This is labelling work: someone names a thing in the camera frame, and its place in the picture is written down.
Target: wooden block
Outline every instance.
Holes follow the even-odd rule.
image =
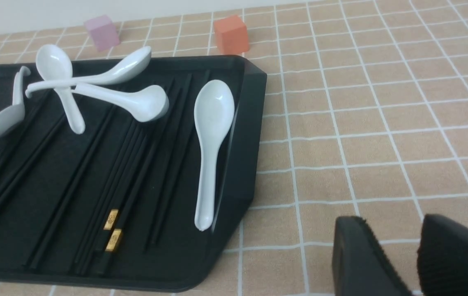
[[[247,25],[237,15],[214,22],[215,44],[222,54],[241,54],[249,51]]]

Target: black plastic tray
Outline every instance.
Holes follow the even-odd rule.
[[[74,75],[102,73],[117,62],[74,62]],[[24,65],[32,71],[25,77],[25,87],[41,80],[34,64]],[[13,79],[20,66],[0,65],[0,110],[11,102]],[[211,79],[228,84],[236,113],[217,161],[216,220],[209,230],[200,232],[194,226],[200,146],[193,106],[199,90]],[[86,123],[83,135],[70,130],[52,90],[35,92],[32,99],[25,100],[25,121],[0,138],[0,157],[5,157],[0,190],[2,184],[12,184],[0,205],[0,281],[177,292],[206,278],[254,197],[266,74],[239,56],[153,58],[143,73],[111,88],[135,92],[152,84],[165,88],[170,115],[150,123],[138,123],[119,107],[76,95]],[[107,130],[88,158],[90,143],[106,114]],[[129,131],[135,137],[126,142],[123,139]],[[140,139],[146,144],[123,154],[122,160],[116,161],[123,169],[114,169],[119,151],[132,149],[134,143],[139,148]],[[35,152],[46,141],[41,153]],[[149,156],[155,146],[155,154]],[[151,165],[144,169],[145,178],[139,180],[148,157]],[[19,180],[7,182],[21,171],[24,174]],[[117,251],[112,255],[104,252],[109,236],[102,233],[104,223],[97,225],[97,237],[88,249],[91,260],[82,270],[82,264],[77,267],[72,262],[111,180],[120,180],[115,190],[109,191],[113,192],[108,195],[112,201],[131,199],[135,182],[139,184],[138,198]],[[62,204],[65,212],[61,216],[56,211],[67,194],[72,198],[69,204]],[[104,212],[104,221],[109,209]],[[56,231],[52,232],[47,225],[54,214],[61,219],[55,221]],[[37,260],[32,251],[43,245],[39,241],[46,229],[53,235]],[[108,268],[101,272],[104,262]]]

